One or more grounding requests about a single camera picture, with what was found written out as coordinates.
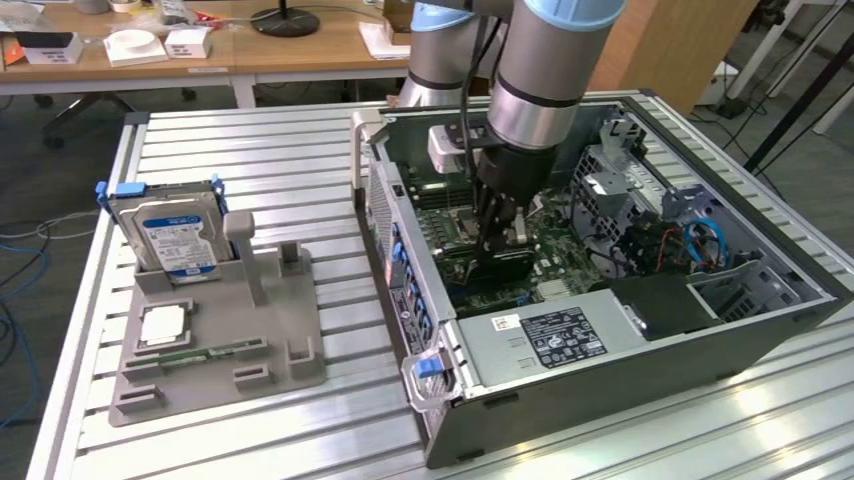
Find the wooden desk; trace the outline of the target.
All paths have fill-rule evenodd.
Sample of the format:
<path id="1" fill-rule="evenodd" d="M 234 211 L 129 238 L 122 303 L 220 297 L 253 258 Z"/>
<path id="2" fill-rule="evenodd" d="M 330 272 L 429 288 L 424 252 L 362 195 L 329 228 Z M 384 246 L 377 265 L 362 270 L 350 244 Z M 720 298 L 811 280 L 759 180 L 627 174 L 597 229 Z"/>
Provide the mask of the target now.
<path id="1" fill-rule="evenodd" d="M 253 87 L 274 82 L 401 78 L 408 58 L 374 60 L 365 49 L 357 26 L 368 12 L 352 0 L 288 0 L 292 8 L 313 13 L 320 20 L 314 33 L 281 38 L 258 33 L 252 26 L 229 26 L 212 34 L 213 49 L 201 60 L 170 59 L 113 68 L 102 40 L 114 32 L 113 24 L 127 15 L 86 15 L 67 4 L 50 4 L 39 17 L 61 32 L 95 37 L 81 59 L 67 65 L 2 67 L 0 94 L 57 94 L 150 90 L 157 88 L 228 85 L 241 108 L 256 105 Z M 190 8 L 214 15 L 217 21 L 249 22 L 252 15 L 274 8 L 277 0 L 189 0 Z"/>

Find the small white box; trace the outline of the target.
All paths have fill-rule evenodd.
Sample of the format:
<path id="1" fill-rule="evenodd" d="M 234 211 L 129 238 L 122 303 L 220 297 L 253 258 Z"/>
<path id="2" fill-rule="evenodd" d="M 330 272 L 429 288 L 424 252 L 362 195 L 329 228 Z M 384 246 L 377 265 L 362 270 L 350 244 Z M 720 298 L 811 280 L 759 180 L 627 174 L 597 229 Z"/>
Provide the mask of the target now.
<path id="1" fill-rule="evenodd" d="M 205 59 L 209 56 L 212 44 L 208 27 L 193 27 L 173 30 L 167 33 L 163 48 L 173 59 Z"/>

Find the blue case latch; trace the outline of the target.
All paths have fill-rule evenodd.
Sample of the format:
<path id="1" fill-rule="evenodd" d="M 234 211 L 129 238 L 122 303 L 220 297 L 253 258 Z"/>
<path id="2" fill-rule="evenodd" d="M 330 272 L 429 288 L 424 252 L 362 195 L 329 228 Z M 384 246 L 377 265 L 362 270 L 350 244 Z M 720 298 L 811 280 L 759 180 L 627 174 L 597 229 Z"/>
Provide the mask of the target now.
<path id="1" fill-rule="evenodd" d="M 418 380 L 441 376 L 445 372 L 444 363 L 437 355 L 420 358 L 414 361 L 413 374 Z"/>

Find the black office chair base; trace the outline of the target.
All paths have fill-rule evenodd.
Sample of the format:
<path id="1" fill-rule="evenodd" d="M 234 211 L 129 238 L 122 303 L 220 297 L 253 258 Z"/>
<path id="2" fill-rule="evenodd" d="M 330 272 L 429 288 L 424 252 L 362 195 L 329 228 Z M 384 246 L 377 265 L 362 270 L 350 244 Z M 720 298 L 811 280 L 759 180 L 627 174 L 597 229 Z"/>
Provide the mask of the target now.
<path id="1" fill-rule="evenodd" d="M 125 114 L 125 124 L 135 126 L 147 123 L 150 114 L 137 111 L 115 92 L 87 92 L 71 102 L 41 128 L 41 140 L 46 148 L 59 149 L 63 147 L 63 139 L 55 134 L 58 128 L 98 102 L 109 103 L 121 110 Z"/>

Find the green motherboard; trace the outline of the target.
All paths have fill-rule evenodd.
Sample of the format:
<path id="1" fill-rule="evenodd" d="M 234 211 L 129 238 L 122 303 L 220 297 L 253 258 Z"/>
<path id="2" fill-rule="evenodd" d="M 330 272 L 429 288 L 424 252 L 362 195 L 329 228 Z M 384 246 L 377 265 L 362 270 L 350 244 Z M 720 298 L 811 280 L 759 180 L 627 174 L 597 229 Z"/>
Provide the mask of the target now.
<path id="1" fill-rule="evenodd" d="M 424 167 L 408 166 L 402 169 L 402 180 L 430 253 L 448 244 L 476 246 L 476 238 L 458 235 L 450 216 L 450 210 L 460 207 L 472 211 L 470 188 L 464 175 L 436 174 Z M 433 259 L 458 318 L 582 294 L 601 279 L 581 238 L 569 227 L 568 207 L 566 187 L 548 188 L 533 197 L 525 217 L 532 241 L 525 246 L 534 248 L 536 259 L 528 278 L 510 287 L 472 292 L 462 285 L 468 261 L 438 262 Z"/>

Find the grey parts rack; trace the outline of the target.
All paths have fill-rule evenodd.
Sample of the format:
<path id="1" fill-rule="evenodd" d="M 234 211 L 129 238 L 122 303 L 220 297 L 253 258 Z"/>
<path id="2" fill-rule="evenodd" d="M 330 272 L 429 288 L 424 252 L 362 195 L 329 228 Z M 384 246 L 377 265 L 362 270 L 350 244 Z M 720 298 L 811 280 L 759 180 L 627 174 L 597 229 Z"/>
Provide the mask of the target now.
<path id="1" fill-rule="evenodd" d="M 134 273 L 131 303 L 107 408 L 113 427 L 246 401 L 321 384 L 326 379 L 310 254 L 296 242 L 252 249 L 249 212 L 224 217 L 237 257 L 210 280 L 174 285 L 161 272 Z M 139 348 L 143 312 L 178 305 L 186 311 L 186 344 Z M 264 339 L 266 348 L 237 358 L 169 368 L 125 369 L 127 360 Z"/>

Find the grey power supply unit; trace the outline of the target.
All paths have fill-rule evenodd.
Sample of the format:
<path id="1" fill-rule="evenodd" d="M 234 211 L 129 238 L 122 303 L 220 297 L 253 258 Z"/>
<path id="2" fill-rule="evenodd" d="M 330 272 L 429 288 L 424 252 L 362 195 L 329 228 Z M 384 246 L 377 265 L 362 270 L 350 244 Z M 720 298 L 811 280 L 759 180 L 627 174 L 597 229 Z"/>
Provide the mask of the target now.
<path id="1" fill-rule="evenodd" d="M 484 387 L 562 373 L 645 344 L 609 290 L 465 318 L 458 329 Z"/>

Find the wooden cabinet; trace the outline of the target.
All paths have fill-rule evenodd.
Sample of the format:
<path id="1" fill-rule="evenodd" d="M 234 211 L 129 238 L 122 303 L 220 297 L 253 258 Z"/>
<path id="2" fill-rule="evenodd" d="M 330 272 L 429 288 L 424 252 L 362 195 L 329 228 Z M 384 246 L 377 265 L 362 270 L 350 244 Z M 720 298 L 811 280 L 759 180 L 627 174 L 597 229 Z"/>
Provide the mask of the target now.
<path id="1" fill-rule="evenodd" d="M 627 0 L 586 90 L 648 89 L 679 113 L 688 113 L 756 4 Z"/>

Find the white paper stack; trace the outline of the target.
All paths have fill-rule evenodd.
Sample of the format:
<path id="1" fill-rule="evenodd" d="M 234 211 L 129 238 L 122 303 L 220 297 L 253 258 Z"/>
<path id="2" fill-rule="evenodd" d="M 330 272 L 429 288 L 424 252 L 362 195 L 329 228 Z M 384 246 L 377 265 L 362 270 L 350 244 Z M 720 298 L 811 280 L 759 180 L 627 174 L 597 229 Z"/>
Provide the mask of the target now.
<path id="1" fill-rule="evenodd" d="M 360 22 L 357 30 L 368 54 L 374 60 L 404 60 L 409 57 L 410 47 L 390 42 L 382 24 Z"/>

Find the silver CPU chip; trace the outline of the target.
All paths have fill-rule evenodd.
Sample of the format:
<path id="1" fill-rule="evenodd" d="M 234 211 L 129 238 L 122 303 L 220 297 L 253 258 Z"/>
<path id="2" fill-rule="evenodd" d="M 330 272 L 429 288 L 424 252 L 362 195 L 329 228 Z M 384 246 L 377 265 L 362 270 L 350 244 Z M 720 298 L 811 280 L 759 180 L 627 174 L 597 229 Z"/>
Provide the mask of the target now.
<path id="1" fill-rule="evenodd" d="M 137 341 L 139 348 L 186 344 L 187 341 L 186 311 L 182 306 L 153 307 L 143 312 Z"/>

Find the CPU socket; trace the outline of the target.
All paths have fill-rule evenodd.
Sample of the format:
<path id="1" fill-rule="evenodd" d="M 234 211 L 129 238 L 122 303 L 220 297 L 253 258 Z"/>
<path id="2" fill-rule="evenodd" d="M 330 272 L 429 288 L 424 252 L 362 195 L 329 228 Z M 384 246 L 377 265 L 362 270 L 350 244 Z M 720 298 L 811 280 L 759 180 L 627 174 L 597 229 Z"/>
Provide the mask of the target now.
<path id="1" fill-rule="evenodd" d="M 458 231 L 458 235 L 468 239 L 474 239 L 478 235 L 476 217 L 468 207 L 450 210 L 450 216 Z"/>

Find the graphics card with metal bracket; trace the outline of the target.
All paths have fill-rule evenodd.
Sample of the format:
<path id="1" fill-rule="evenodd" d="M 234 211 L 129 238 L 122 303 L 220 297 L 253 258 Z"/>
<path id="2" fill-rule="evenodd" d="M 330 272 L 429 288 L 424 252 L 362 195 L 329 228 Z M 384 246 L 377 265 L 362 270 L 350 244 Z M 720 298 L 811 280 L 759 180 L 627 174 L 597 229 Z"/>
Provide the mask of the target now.
<path id="1" fill-rule="evenodd" d="M 481 252 L 468 261 L 462 285 L 476 293 L 508 288 L 528 278 L 534 259 L 536 251 L 529 246 L 492 254 Z"/>

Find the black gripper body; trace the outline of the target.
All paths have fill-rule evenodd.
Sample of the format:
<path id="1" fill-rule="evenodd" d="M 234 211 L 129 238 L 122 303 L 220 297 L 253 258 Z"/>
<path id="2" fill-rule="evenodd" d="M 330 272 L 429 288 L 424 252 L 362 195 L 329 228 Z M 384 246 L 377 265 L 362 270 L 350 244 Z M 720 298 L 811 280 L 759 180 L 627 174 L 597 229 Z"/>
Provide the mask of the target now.
<path id="1" fill-rule="evenodd" d="M 526 205 L 549 178 L 557 149 L 529 150 L 501 144 L 485 147 L 477 163 L 476 177 L 496 193 Z"/>

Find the black slanted pole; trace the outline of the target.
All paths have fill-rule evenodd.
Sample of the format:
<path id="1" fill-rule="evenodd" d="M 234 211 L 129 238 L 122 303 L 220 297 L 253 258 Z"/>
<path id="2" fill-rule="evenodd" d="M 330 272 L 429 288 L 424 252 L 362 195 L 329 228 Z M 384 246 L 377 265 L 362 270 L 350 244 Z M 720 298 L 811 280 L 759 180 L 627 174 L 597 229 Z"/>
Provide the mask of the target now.
<path id="1" fill-rule="evenodd" d="M 845 40 L 845 43 L 839 48 L 839 51 L 836 52 L 831 60 L 827 62 L 824 68 L 821 69 L 815 79 L 804 89 L 799 98 L 795 100 L 791 108 L 783 115 L 781 119 L 776 123 L 775 127 L 772 128 L 771 132 L 768 133 L 767 137 L 764 138 L 763 142 L 756 148 L 755 152 L 752 153 L 748 160 L 745 161 L 743 168 L 748 173 L 753 174 L 757 172 L 760 162 L 764 160 L 769 151 L 772 150 L 772 148 L 780 141 L 781 137 L 784 136 L 784 134 L 788 132 L 789 128 L 795 124 L 796 120 L 804 113 L 808 105 L 816 99 L 817 95 L 821 93 L 829 81 L 832 80 L 837 72 L 841 70 L 843 65 L 845 64 L 845 62 L 849 60 L 852 56 L 854 56 L 854 36 L 851 36 Z"/>

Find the black open PC case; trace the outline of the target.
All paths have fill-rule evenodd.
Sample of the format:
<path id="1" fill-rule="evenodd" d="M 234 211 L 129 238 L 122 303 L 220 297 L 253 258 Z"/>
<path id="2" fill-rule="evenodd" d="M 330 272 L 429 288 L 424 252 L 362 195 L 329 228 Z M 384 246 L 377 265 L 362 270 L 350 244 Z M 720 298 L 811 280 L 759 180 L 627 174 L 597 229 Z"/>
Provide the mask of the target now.
<path id="1" fill-rule="evenodd" d="M 601 274 L 585 293 L 613 293 L 645 344 L 481 386 L 402 180 L 408 166 L 438 174 L 428 129 L 456 122 L 450 107 L 364 107 L 350 118 L 356 218 L 428 468 L 732 379 L 854 304 L 821 264 L 827 242 L 691 122 L 648 93 L 596 94 L 580 103 L 541 191 L 569 189 L 569 227 Z M 665 185 L 661 214 L 644 212 L 614 242 L 572 225 L 573 171 L 590 145 L 631 153 Z M 434 355 L 445 372 L 418 380 L 414 361 Z"/>

